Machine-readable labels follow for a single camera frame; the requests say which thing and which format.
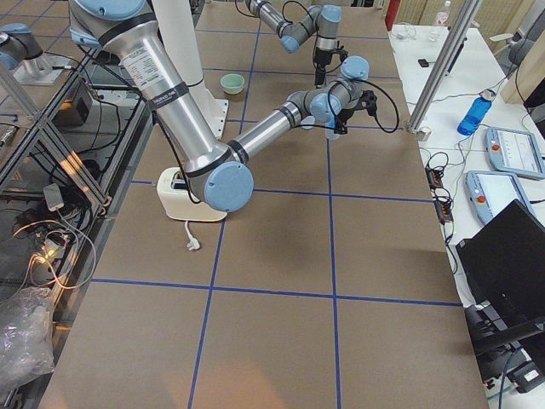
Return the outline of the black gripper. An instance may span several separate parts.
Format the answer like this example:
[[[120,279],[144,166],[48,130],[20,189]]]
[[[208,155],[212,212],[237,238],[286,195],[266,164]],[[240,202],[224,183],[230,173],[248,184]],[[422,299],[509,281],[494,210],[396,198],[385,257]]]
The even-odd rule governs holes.
[[[373,119],[377,119],[377,97],[372,90],[364,90],[358,101],[352,106],[340,111],[341,124],[346,126],[348,120],[357,111],[366,111]]]
[[[338,40],[317,40],[313,49],[314,84],[323,85],[327,74],[327,67],[333,56],[338,55],[340,63],[347,58],[347,51]]]

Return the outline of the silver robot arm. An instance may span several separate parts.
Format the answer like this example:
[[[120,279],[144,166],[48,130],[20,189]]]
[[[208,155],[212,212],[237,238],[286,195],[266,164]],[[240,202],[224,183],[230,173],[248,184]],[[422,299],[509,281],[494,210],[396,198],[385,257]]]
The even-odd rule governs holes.
[[[348,52],[337,39],[341,24],[341,7],[325,4],[306,8],[297,1],[288,1],[302,6],[304,17],[294,22],[284,16],[284,11],[278,11],[270,1],[245,1],[250,14],[263,21],[276,32],[284,49],[295,53],[308,39],[315,37],[313,46],[314,86],[322,88],[325,77],[335,70],[328,69],[333,56],[338,55],[340,63]]]
[[[347,57],[336,79],[323,88],[298,91],[253,128],[227,143],[216,139],[159,40],[157,7],[146,1],[71,1],[75,41],[115,54],[174,138],[184,158],[183,171],[192,193],[211,208],[233,212],[250,200],[254,179],[251,157],[314,117],[328,124],[342,112],[356,110],[370,65],[361,56]]]

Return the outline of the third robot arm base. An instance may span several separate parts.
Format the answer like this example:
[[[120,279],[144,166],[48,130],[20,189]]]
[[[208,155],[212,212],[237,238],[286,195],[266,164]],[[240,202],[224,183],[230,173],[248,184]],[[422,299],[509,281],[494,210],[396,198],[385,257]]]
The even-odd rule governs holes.
[[[29,26],[23,23],[1,26],[1,65],[14,70],[14,77],[21,85],[51,86],[60,76]]]

